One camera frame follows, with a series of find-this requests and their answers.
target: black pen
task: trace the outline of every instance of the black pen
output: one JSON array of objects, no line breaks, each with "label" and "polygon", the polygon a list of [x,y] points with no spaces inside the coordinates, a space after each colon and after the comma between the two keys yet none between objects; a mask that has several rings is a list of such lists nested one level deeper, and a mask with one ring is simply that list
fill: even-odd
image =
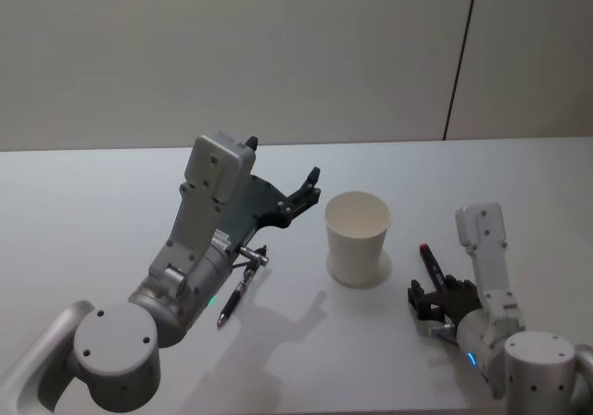
[{"label": "black pen", "polygon": [[[267,252],[266,246],[263,246],[262,248],[258,248],[256,250],[256,253],[258,253],[259,255],[262,255],[262,256],[266,256],[266,252]],[[219,329],[224,324],[226,324],[226,321],[229,320],[229,318],[233,314],[234,310],[239,305],[239,301],[245,294],[245,291],[247,290],[247,287],[251,284],[251,281],[253,281],[253,277],[256,275],[256,272],[258,271],[258,268],[260,265],[261,265],[261,261],[259,261],[259,260],[250,260],[247,263],[247,266],[245,267],[245,271],[243,271],[243,279],[234,288],[233,293],[231,294],[231,297],[229,297],[229,300],[226,302],[226,304],[224,305],[224,308],[222,309],[221,315],[219,316],[219,320],[216,322],[216,326]]]}]

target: white tabletop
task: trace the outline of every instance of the white tabletop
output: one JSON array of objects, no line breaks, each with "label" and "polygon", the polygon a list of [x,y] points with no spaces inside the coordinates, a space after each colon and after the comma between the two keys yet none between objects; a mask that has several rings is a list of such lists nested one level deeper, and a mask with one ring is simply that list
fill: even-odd
[{"label": "white tabletop", "polygon": [[[0,154],[0,373],[72,301],[125,301],[169,234],[189,149]],[[238,281],[177,346],[139,414],[367,412],[493,408],[455,348],[420,337],[406,289],[430,281],[427,242],[446,273],[472,278],[455,210],[502,205],[511,285],[530,329],[593,343],[593,139],[263,146],[253,170],[292,193],[322,169],[320,204],[266,229],[259,279],[221,331]],[[379,195],[393,226],[388,280],[350,290],[325,270],[323,210],[346,190]],[[75,382],[58,414],[102,414]]]}]

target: gray wall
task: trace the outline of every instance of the gray wall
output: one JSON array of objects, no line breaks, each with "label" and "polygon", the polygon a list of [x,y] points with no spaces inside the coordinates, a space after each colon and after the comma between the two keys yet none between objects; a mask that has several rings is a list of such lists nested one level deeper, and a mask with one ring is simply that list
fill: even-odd
[{"label": "gray wall", "polygon": [[[470,0],[0,0],[0,150],[441,139]],[[475,0],[448,138],[593,134],[593,0]]]}]

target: white paper cup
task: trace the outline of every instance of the white paper cup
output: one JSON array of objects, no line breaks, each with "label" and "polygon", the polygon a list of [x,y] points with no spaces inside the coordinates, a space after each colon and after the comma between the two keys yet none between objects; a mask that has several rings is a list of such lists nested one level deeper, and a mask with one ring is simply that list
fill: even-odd
[{"label": "white paper cup", "polygon": [[325,224],[332,276],[350,287],[372,281],[379,273],[383,242],[391,225],[385,202],[362,191],[337,195],[325,207]]}]

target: blue indicator light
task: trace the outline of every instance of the blue indicator light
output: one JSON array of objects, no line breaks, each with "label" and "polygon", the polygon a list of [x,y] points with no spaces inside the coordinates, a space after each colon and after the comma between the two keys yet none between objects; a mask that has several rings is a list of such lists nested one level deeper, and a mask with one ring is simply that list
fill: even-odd
[{"label": "blue indicator light", "polygon": [[467,358],[470,360],[470,364],[474,367],[478,367],[478,360],[475,358],[473,352],[467,352]]}]

